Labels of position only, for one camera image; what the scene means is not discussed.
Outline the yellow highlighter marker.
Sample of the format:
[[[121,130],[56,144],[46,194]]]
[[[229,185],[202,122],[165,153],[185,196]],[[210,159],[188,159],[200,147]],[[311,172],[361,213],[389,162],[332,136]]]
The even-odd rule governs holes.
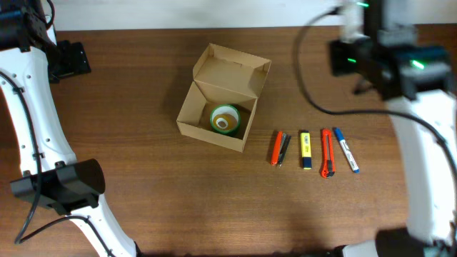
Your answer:
[[[301,140],[301,163],[302,168],[305,170],[312,169],[312,155],[311,155],[311,135],[308,131],[300,132]]]

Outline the orange black stapler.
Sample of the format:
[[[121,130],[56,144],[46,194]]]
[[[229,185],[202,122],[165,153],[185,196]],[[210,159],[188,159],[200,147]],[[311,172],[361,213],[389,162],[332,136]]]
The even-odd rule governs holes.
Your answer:
[[[291,135],[279,131],[276,135],[276,139],[273,145],[273,152],[271,156],[272,166],[281,166],[285,159],[288,145],[290,144]]]

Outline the brown cardboard box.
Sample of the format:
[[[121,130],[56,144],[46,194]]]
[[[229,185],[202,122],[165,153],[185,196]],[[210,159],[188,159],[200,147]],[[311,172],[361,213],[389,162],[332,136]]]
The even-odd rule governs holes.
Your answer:
[[[193,82],[176,120],[181,134],[242,152],[270,68],[269,59],[209,44],[193,68]],[[211,112],[223,104],[241,115],[233,136],[211,128]]]

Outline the green tape roll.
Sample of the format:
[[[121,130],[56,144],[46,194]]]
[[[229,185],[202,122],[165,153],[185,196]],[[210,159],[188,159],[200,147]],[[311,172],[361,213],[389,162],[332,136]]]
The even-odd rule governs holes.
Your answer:
[[[228,131],[228,132],[217,131],[212,125],[212,120],[213,120],[214,116],[217,115],[217,114],[231,114],[231,115],[233,115],[236,118],[236,120],[238,121],[238,126],[234,130]],[[237,131],[238,131],[240,125],[241,125],[241,115],[240,115],[238,109],[236,109],[232,105],[229,105],[229,104],[219,105],[211,112],[210,124],[211,124],[211,128],[216,133],[219,133],[219,134],[222,134],[222,135],[226,135],[226,136],[233,136],[233,135],[235,135],[237,133]]]

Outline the small yellow tape roll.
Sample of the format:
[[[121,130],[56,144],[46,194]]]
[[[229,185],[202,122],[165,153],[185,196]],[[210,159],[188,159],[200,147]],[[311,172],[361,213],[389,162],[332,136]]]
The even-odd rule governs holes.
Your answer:
[[[217,114],[212,120],[212,125],[217,131],[228,132],[238,126],[238,121],[231,114]]]

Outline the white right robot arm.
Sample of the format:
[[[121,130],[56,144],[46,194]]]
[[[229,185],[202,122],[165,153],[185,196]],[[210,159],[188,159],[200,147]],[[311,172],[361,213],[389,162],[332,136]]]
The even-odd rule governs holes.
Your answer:
[[[342,1],[336,76],[360,74],[386,104],[408,190],[406,228],[382,231],[379,256],[456,254],[456,84],[442,46],[420,46],[406,1]]]

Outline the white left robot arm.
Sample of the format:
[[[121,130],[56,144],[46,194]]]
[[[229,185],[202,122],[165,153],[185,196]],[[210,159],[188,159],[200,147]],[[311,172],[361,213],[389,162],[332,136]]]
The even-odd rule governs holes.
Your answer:
[[[76,224],[100,256],[140,256],[107,204],[104,173],[95,159],[79,161],[64,135],[51,85],[91,68],[79,42],[58,41],[54,14],[43,2],[1,3],[1,91],[19,145],[22,177],[13,195],[52,209]]]

